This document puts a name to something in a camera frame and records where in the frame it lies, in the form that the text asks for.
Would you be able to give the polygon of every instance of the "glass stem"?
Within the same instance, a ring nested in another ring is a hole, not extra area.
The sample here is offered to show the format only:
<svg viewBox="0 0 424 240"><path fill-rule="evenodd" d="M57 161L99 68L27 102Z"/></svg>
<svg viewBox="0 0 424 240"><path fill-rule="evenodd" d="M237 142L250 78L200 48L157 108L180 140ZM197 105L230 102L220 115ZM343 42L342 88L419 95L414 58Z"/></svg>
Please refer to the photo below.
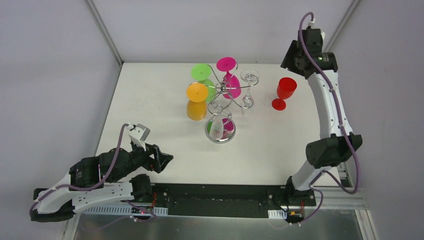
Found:
<svg viewBox="0 0 424 240"><path fill-rule="evenodd" d="M252 83L249 81L247 83L247 93L246 93L246 96L247 97L250 97L251 96L251 85L252 85Z"/></svg>

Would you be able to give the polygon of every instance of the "wine glass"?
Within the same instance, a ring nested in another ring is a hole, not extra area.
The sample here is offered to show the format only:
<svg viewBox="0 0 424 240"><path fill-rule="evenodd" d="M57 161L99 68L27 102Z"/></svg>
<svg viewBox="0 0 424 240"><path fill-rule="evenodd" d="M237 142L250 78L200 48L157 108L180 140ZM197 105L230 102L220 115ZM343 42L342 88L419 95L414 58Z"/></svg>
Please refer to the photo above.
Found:
<svg viewBox="0 0 424 240"><path fill-rule="evenodd" d="M253 114L255 101L251 95L251 84L259 80L259 73L253 69L247 69L240 73L240 78L247 83L247 93L241 99L241 114L249 117Z"/></svg>

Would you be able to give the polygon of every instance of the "red wire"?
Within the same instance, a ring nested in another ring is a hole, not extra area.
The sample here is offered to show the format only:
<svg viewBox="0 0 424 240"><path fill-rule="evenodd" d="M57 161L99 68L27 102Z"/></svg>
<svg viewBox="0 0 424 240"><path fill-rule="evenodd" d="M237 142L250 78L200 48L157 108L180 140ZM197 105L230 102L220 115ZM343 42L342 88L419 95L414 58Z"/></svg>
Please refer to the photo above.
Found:
<svg viewBox="0 0 424 240"><path fill-rule="evenodd" d="M151 206L150 206L151 208L153 208L156 204L156 197L157 197L157 194L156 194L156 192L154 192L153 193L153 201L151 202Z"/></svg>
<svg viewBox="0 0 424 240"><path fill-rule="evenodd" d="M305 209L305 202L302 200L302 202L300 202L300 212L302 212Z"/></svg>

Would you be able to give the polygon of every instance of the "black bracket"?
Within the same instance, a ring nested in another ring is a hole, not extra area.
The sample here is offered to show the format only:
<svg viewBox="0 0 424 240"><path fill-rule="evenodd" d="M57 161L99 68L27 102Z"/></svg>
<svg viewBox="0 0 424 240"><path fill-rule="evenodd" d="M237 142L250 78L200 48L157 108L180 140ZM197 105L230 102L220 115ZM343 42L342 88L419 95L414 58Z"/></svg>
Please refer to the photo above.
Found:
<svg viewBox="0 0 424 240"><path fill-rule="evenodd" d="M361 135L350 134L348 138L355 151L362 145ZM351 156L352 152L343 136L331 136L306 145L306 159L315 169L337 167Z"/></svg>
<svg viewBox="0 0 424 240"><path fill-rule="evenodd" d="M292 177L290 176L285 185L281 202L287 203L288 205L300 206L302 201L304 203L313 202L312 206L316 206L314 191L312 189L304 191L296 190L295 186L293 185Z"/></svg>
<svg viewBox="0 0 424 240"><path fill-rule="evenodd" d="M134 161L138 161L140 166L148 171L162 172L168 163L174 158L173 155L163 153L155 144L150 145L145 143L146 151L142 147L136 146L131 142L131 156Z"/></svg>
<svg viewBox="0 0 424 240"><path fill-rule="evenodd" d="M307 51L316 64L322 70L333 70L337 72L336 57L332 52L322 52L323 50L323 37L321 36L321 29L307 28L302 30L303 40ZM293 40L290 47L281 63L281 67L288 69L290 72L299 74L305 79L308 79L313 73L318 73L311 61L306 56L299 36L297 41Z"/></svg>
<svg viewBox="0 0 424 240"><path fill-rule="evenodd" d="M33 199L36 200L38 195L47 189L48 188L36 188L34 190ZM31 221L39 223L62 222L71 219L75 215L73 210L74 206L72 206L72 200L69 200L63 204L57 212L39 214L37 209L35 209L31 212L30 217Z"/></svg>
<svg viewBox="0 0 424 240"><path fill-rule="evenodd" d="M129 181L132 184L131 195L134 201L145 202L152 195L152 185L150 177L146 174L139 174Z"/></svg>

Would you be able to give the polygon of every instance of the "gray wall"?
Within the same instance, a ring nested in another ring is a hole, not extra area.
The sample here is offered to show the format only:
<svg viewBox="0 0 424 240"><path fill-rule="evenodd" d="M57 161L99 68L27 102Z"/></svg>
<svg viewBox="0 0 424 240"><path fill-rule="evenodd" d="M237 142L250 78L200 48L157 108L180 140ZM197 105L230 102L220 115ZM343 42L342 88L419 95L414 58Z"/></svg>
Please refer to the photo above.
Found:
<svg viewBox="0 0 424 240"><path fill-rule="evenodd" d="M423 9L422 0L364 0L334 49L382 240L424 236Z"/></svg>
<svg viewBox="0 0 424 240"><path fill-rule="evenodd" d="M0 3L0 239L56 239L35 188L94 154L118 65L83 0Z"/></svg>
<svg viewBox="0 0 424 240"><path fill-rule="evenodd" d="M213 63L232 56L239 62L281 63L305 13L320 16L331 36L351 1L94 2L126 61Z"/></svg>

